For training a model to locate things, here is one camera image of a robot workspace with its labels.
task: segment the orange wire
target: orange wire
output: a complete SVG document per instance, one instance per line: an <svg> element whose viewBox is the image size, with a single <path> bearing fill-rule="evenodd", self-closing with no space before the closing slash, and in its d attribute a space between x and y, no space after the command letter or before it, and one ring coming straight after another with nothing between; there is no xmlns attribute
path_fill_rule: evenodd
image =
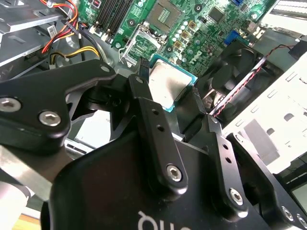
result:
<svg viewBox="0 0 307 230"><path fill-rule="evenodd" d="M73 7L76 9L76 11L73 10L73 8L70 6L70 5L67 5L67 4L54 4L54 7L57 8L57 7L61 7L61 6L64 6L64 7L69 7L74 13L74 17L69 21L69 23L73 22L77 16L78 16L78 8L76 7L76 5L70 1L70 0L67 0L71 5L73 5ZM67 28L67 25L63 26L63 28L58 32L58 34L62 33L65 29ZM43 48L42 50L42 53L45 53L47 48L49 47L50 43L52 42L52 39L47 43L47 45Z"/></svg>

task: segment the screw hole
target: screw hole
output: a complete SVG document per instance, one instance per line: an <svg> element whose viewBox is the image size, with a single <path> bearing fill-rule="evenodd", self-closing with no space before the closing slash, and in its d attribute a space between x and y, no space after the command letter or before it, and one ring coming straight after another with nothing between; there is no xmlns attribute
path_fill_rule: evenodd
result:
<svg viewBox="0 0 307 230"><path fill-rule="evenodd" d="M240 200L240 199L241 199L241 197L240 197L238 194L234 194L234 196L235 196L235 198L236 198L237 200Z"/></svg>
<svg viewBox="0 0 307 230"><path fill-rule="evenodd" d="M226 161L231 164L231 160L228 157L225 157Z"/></svg>
<svg viewBox="0 0 307 230"><path fill-rule="evenodd" d="M158 129L159 131L161 131L161 132L164 132L164 128L163 128L163 126L161 126L161 125L157 125L157 129Z"/></svg>
<svg viewBox="0 0 307 230"><path fill-rule="evenodd" d="M159 115L159 112L156 111L155 109L153 109L152 112L153 112L154 114L156 114L156 115Z"/></svg>
<svg viewBox="0 0 307 230"><path fill-rule="evenodd" d="M105 67L103 65L100 66L100 68L105 71L105 72L110 72L109 68L108 67Z"/></svg>

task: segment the ram slot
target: ram slot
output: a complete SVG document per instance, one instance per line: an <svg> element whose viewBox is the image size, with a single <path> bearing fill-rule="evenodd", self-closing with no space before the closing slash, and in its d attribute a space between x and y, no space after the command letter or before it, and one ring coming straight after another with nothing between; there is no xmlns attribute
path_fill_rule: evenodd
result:
<svg viewBox="0 0 307 230"><path fill-rule="evenodd" d="M107 11L106 11L106 15L103 18L103 20L101 21L101 25L103 26L103 28L106 29L106 25L107 25L107 21L108 19L111 17L112 12L114 11L114 7L116 5L117 1L116 0L112 0L110 3L110 7L108 7Z"/></svg>
<svg viewBox="0 0 307 230"><path fill-rule="evenodd" d="M102 8L101 8L101 10L100 10L100 12L99 12L99 14L98 14L98 17L97 17L97 22L100 22L101 21L101 19L102 19L102 17L104 16L104 13L105 13L105 11L106 11L106 7L107 7L107 5L108 5L108 3L110 2L111 0L105 0L104 1L104 3L103 3L103 5L102 5Z"/></svg>
<svg viewBox="0 0 307 230"><path fill-rule="evenodd" d="M125 0L125 4L120 8L118 7L114 17L113 17L113 21L110 24L110 26L108 27L110 30L111 34L114 34L117 29L119 28L123 18L126 16L128 9L130 8L131 3L133 2L133 0Z"/></svg>
<svg viewBox="0 0 307 230"><path fill-rule="evenodd" d="M116 4L115 0L106 0L103 8L101 9L97 21L98 21L98 25L101 26L102 28L105 28L106 26L106 20L110 17L114 6Z"/></svg>
<svg viewBox="0 0 307 230"><path fill-rule="evenodd" d="M110 26L113 24L113 22L117 19L118 13L123 9L125 3L127 0L121 0L120 3L117 5L117 8L112 16L112 19L110 20L108 29L110 29Z"/></svg>

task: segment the green circuit board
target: green circuit board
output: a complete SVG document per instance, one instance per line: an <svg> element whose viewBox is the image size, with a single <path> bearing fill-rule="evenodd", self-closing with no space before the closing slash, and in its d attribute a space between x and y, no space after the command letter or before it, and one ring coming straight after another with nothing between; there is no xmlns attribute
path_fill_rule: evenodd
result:
<svg viewBox="0 0 307 230"><path fill-rule="evenodd" d="M157 47L154 46L150 41L143 38L142 36L137 36L136 43L128 55L136 60L138 60L140 57L150 59L152 54L156 53L157 51Z"/></svg>
<svg viewBox="0 0 307 230"><path fill-rule="evenodd" d="M158 34L168 36L159 54L200 77L226 47L224 40L228 34L232 30L240 31L247 20L257 23L275 0L244 0L238 6L232 0L142 0L142 4L140 2L135 0L131 5L114 36L112 45L117 48L124 47L139 23L153 21L150 27ZM153 16L160 8L161 13ZM177 17L176 20L173 18L174 22L167 25L168 27L161 26L165 18L172 14ZM152 46L145 45L144 41L136 42L130 50L130 54L133 54L136 60L139 58L138 55L144 57L145 54L145 58L150 58L155 52Z"/></svg>
<svg viewBox="0 0 307 230"><path fill-rule="evenodd" d="M99 9L92 7L92 0L81 0L80 6L78 7L79 18L81 22L92 25L98 16Z"/></svg>

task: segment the red wire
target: red wire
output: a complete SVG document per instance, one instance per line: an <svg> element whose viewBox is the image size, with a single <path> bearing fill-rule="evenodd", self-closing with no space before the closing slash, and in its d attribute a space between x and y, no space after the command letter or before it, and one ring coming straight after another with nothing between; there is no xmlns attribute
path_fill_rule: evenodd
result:
<svg viewBox="0 0 307 230"><path fill-rule="evenodd" d="M267 57L268 57L269 55L271 55L276 49L279 49L279 48L286 48L286 47L294 47L294 46L279 45L279 46L275 47L274 49L272 49L265 57L267 58ZM233 95L230 96L230 98L228 98L228 100L227 100L227 101L225 102L225 104L217 111L217 113L214 115L214 117L217 117L217 116L221 113L221 111L222 111L223 109L225 109L226 105L233 99L233 97L236 96L236 95L239 93L239 91L240 91L243 87L245 87L246 84L256 76L256 74L261 70L263 64L262 64L261 66L259 66L258 69L256 69L256 71L249 77L249 79L247 79L247 80L244 82L244 84L241 85L241 86L235 91L235 93L234 93Z"/></svg>
<svg viewBox="0 0 307 230"><path fill-rule="evenodd" d="M77 9L76 5L75 5L71 0L67 0L67 1L68 1L71 5L74 6L75 10L74 10L70 5L67 5L67 4L57 4L57 5L54 6L54 8L58 8L58 7L68 7L68 8L70 8L71 11L72 11L73 14L74 14L74 17L70 20L70 22L72 22L72 21L74 21L74 20L78 17L78 9ZM44 0L40 0L40 2L43 3L44 5L47 4ZM71 29L69 29L69 30L66 31L66 32L63 32L64 29L65 29L66 27L67 27L67 26L64 26L64 27L62 28L62 30L56 35L57 38L60 38L60 37L62 37L62 36L64 36L64 35L66 35L67 33L71 32ZM45 47L44 47L43 50L42 50L42 53L45 53L46 51L48 51L50 44L51 44L54 40L55 40L55 37L54 37L53 39L51 39L51 40L47 43L47 45L45 45Z"/></svg>

